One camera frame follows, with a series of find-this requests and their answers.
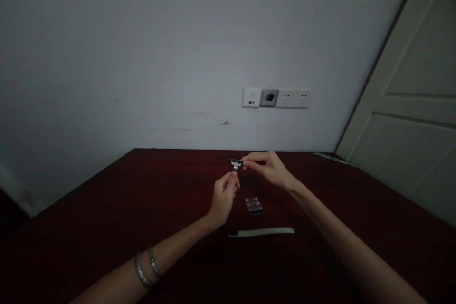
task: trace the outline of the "person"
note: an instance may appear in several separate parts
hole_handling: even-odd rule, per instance
[[[244,170],[249,168],[257,171],[266,180],[287,191],[298,202],[368,300],[373,303],[426,303],[400,275],[296,179],[275,152],[253,152],[241,160],[244,162]],[[214,184],[212,204],[207,215],[150,250],[143,251],[137,259],[129,260],[107,274],[72,303],[139,301],[151,285],[196,242],[226,222],[239,188],[236,172],[224,175]]]

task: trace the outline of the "dark red tabletop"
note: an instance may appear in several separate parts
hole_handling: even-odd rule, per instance
[[[213,183],[240,151],[135,149],[0,240],[0,301],[67,303],[103,275],[207,213]],[[456,302],[456,229],[360,169],[279,152],[299,180],[431,303]],[[284,191],[251,171],[225,226],[202,239],[143,302],[363,301]],[[250,216],[258,196],[264,215]],[[294,235],[229,238],[230,229]]]

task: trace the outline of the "silver bangle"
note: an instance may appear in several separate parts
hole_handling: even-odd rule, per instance
[[[149,280],[147,280],[143,273],[143,270],[141,269],[141,265],[139,264],[139,252],[138,254],[136,254],[136,258],[134,259],[134,267],[136,268],[136,273],[138,274],[141,284],[143,284],[148,290],[150,290],[152,288],[152,284]]]
[[[152,245],[149,245],[149,257],[151,258],[151,266],[152,266],[153,272],[155,273],[155,277],[157,278],[157,280],[159,280],[160,274],[158,273],[157,266],[155,266],[155,259],[153,258],[153,254],[152,254]]]

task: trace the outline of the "door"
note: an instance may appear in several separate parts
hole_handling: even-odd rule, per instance
[[[407,0],[336,153],[456,227],[455,146],[456,0]]]

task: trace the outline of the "electrical outlet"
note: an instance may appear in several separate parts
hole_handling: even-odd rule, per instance
[[[275,107],[278,94],[278,90],[263,89],[261,91],[260,107]]]
[[[244,97],[242,99],[243,107],[259,107],[260,106],[261,89],[260,88],[245,88]]]
[[[280,89],[276,108],[308,108],[314,91],[312,89]]]

